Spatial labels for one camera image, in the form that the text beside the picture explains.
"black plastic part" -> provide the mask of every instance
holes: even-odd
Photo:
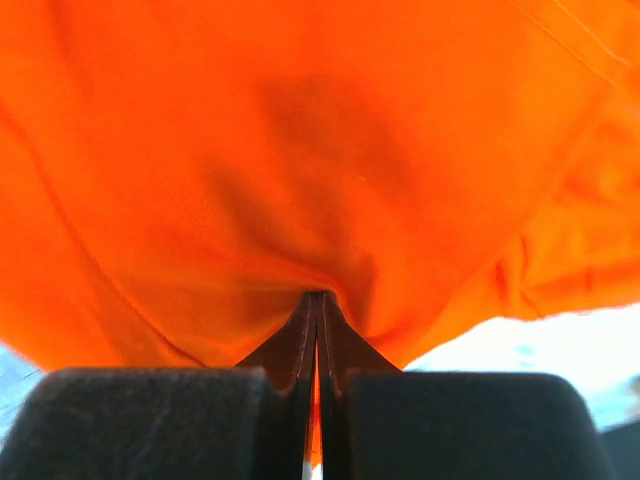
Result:
[[[7,438],[0,479],[300,480],[315,350],[308,306],[305,297],[240,368],[49,375]]]
[[[401,373],[348,326],[331,295],[319,301],[325,480],[614,478],[566,381]]]
[[[606,432],[602,436],[619,480],[640,480],[640,421]]]
[[[360,374],[348,399],[352,478],[615,478],[582,399],[557,377]]]

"orange fabric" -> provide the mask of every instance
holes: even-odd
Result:
[[[640,292],[640,6],[0,1],[0,336],[231,365],[310,288],[406,364]]]

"orange cloth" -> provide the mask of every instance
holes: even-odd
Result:
[[[0,0],[0,336],[232,365],[334,290],[398,365],[640,297],[640,5]]]

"orange shirt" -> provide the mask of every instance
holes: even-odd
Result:
[[[640,5],[0,1],[0,337],[232,365],[307,289],[402,366],[640,299]]]

